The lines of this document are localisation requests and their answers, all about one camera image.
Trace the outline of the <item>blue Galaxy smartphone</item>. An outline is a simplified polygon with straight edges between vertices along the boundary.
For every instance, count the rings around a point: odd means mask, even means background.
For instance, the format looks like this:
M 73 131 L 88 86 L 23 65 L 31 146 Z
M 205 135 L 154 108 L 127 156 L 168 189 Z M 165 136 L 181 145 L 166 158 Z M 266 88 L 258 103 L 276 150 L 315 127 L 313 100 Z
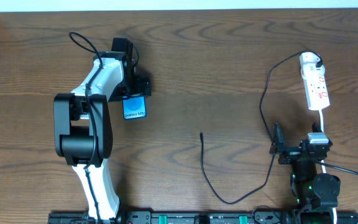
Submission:
M 123 100 L 122 105 L 124 119 L 137 119 L 147 116 L 144 96 Z

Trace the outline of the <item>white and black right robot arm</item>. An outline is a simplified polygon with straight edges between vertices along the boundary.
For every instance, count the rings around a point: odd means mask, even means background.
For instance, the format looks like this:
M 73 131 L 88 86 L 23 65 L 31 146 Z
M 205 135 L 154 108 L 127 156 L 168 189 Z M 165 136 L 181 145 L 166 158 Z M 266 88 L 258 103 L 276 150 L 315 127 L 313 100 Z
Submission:
M 327 157 L 333 144 L 316 123 L 312 129 L 298 146 L 287 146 L 280 126 L 274 124 L 270 153 L 279 156 L 279 164 L 292 169 L 290 187 L 299 207 L 291 211 L 288 219 L 292 223 L 333 223 L 341 181 L 316 169 L 316 163 Z

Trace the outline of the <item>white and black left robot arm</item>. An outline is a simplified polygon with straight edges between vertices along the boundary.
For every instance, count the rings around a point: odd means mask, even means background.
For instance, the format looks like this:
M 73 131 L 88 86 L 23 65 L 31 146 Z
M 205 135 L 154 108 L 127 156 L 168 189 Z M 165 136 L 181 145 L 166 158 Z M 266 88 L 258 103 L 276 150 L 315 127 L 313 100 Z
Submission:
M 122 102 L 124 119 L 147 115 L 149 77 L 137 75 L 139 52 L 127 38 L 114 38 L 110 50 L 93 44 L 93 67 L 83 82 L 53 101 L 55 151 L 79 177 L 88 211 L 79 217 L 57 215 L 61 223 L 126 223 L 121 201 L 109 173 L 113 135 L 108 104 Z

